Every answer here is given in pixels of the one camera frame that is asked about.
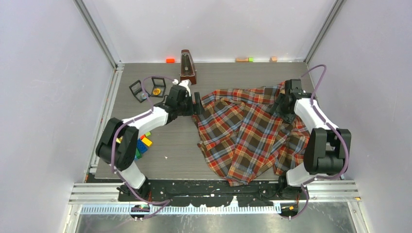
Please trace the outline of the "plaid flannel shirt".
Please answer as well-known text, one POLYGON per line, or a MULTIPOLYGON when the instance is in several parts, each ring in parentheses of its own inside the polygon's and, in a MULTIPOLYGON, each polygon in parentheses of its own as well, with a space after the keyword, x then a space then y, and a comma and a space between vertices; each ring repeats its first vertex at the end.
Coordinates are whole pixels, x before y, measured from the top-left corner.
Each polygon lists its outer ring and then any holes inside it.
POLYGON ((208 167, 230 186, 250 183, 272 169, 282 175, 303 162, 310 133, 270 113, 284 83, 253 89, 217 89, 202 97, 204 112, 193 117, 198 147, 208 167))

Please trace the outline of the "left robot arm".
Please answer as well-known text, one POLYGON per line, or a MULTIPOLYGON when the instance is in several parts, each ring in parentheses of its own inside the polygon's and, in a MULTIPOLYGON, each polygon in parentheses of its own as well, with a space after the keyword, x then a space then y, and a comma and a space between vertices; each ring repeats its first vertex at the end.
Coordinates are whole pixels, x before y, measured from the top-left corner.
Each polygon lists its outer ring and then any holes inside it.
POLYGON ((136 165, 137 142, 142 135, 171 123, 179 116, 194 116, 204 112, 198 92, 189 87, 173 85, 165 99, 148 111, 130 119, 111 118, 96 146, 95 154, 114 168, 131 187, 130 194, 138 201, 145 200, 149 188, 144 184, 146 176, 136 165))

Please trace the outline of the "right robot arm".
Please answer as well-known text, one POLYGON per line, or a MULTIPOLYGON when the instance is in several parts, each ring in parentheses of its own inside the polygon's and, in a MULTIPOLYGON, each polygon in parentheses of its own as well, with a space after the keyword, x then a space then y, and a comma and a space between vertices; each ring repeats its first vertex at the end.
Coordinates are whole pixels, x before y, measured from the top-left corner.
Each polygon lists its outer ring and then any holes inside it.
POLYGON ((303 162, 279 178, 278 195, 290 199, 298 188, 317 180, 334 180, 346 172, 351 132, 332 123, 312 93, 303 90, 299 79, 285 82, 270 113, 292 124, 299 117, 310 132, 303 162))

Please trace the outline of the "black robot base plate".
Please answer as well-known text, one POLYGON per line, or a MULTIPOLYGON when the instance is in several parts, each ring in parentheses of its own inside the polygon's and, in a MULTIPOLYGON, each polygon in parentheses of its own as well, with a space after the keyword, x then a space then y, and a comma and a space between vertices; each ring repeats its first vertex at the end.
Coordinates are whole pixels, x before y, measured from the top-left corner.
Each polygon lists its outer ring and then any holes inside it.
POLYGON ((146 180, 139 189, 131 190, 122 184, 117 187, 118 200, 145 200, 157 206, 227 207, 237 202, 239 207, 269 206, 271 201, 304 203, 307 191, 288 186, 281 181, 252 181, 246 185, 230 186, 223 180, 146 180))

